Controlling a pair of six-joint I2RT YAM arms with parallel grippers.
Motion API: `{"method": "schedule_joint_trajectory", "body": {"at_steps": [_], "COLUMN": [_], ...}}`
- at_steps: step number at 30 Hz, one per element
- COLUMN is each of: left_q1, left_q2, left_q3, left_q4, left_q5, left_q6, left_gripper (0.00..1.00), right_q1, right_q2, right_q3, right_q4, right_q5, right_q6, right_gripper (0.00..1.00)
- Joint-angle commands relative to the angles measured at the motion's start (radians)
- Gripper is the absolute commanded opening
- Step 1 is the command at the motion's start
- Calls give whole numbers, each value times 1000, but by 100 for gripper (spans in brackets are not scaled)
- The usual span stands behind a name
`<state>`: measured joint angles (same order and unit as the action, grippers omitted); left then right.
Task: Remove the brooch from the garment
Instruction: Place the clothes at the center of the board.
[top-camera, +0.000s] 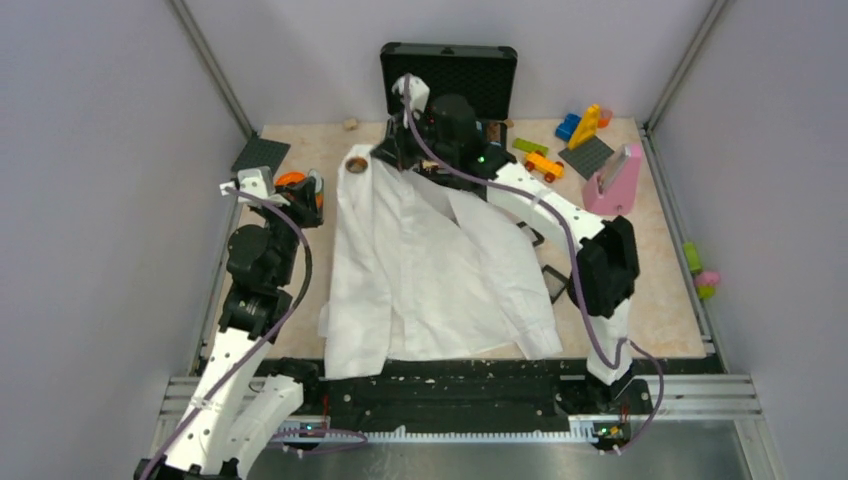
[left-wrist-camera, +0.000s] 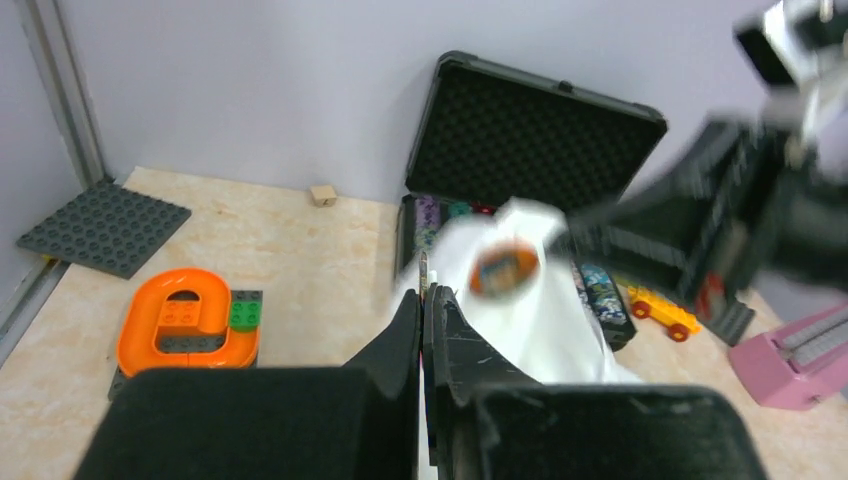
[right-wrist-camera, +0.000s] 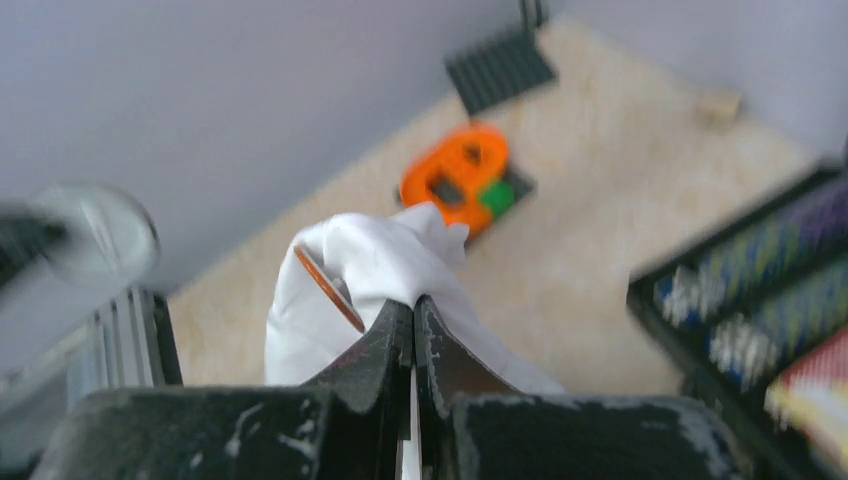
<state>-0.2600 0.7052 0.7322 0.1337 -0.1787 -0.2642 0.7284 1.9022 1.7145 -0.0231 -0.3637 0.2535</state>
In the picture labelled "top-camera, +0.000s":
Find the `white shirt garment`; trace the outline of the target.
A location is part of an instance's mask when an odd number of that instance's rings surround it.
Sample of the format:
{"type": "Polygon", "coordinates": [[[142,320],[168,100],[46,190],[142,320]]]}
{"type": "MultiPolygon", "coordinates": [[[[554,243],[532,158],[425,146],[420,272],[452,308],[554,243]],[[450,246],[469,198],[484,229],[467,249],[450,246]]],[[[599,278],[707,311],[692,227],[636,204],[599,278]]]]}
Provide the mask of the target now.
{"type": "Polygon", "coordinates": [[[388,360],[470,358],[515,345],[529,360],[563,349],[528,236],[467,192],[347,152],[340,166],[329,298],[321,312],[325,374],[379,374],[388,360]]]}

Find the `brown ring brooch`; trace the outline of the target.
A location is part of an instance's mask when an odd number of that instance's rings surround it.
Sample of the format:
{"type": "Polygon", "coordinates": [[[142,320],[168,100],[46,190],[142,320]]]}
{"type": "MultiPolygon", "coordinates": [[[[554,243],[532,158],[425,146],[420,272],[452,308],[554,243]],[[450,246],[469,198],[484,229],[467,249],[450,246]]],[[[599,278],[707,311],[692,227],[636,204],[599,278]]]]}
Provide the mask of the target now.
{"type": "Polygon", "coordinates": [[[369,162],[366,158],[357,156],[346,160],[345,169],[351,174],[362,174],[369,167],[369,162]]]}

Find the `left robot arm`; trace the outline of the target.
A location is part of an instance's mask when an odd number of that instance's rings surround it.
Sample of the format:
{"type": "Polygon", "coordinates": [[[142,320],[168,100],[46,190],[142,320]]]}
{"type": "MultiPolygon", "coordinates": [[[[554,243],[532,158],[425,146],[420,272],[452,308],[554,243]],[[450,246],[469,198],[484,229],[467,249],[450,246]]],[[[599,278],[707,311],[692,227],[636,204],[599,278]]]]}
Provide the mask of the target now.
{"type": "Polygon", "coordinates": [[[231,277],[212,351],[188,405],[136,479],[244,479],[279,426],[308,413],[321,393],[315,368],[297,361],[270,374],[248,406],[254,374],[312,279],[305,230],[323,223],[324,179],[316,170],[272,181],[267,168],[241,170],[220,186],[263,218],[233,231],[231,277]]]}

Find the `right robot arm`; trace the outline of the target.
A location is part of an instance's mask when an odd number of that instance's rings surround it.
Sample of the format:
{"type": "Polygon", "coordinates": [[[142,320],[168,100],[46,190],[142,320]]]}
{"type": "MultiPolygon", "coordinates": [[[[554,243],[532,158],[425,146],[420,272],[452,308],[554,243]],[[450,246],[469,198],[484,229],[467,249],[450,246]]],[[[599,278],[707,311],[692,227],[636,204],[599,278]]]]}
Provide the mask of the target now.
{"type": "Polygon", "coordinates": [[[484,200],[516,215],[555,241],[571,260],[566,289],[578,308],[591,350],[589,404],[612,412],[627,397],[632,365],[628,318],[640,274],[632,223],[579,208],[536,179],[502,143],[489,141],[465,97],[394,90],[399,101],[386,136],[372,156],[457,190],[480,190],[484,200]]]}

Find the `black square frame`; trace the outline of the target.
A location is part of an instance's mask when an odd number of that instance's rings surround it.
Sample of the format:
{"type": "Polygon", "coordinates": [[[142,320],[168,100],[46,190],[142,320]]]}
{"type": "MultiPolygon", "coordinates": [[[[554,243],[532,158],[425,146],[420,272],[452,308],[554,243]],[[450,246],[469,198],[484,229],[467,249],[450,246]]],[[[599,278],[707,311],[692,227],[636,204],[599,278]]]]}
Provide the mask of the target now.
{"type": "Polygon", "coordinates": [[[567,291],[569,277],[549,264],[543,265],[541,272],[548,290],[550,302],[555,304],[567,291]]]}
{"type": "Polygon", "coordinates": [[[545,237],[536,229],[530,227],[526,222],[519,222],[516,226],[526,234],[533,248],[538,248],[545,242],[545,237]]]}

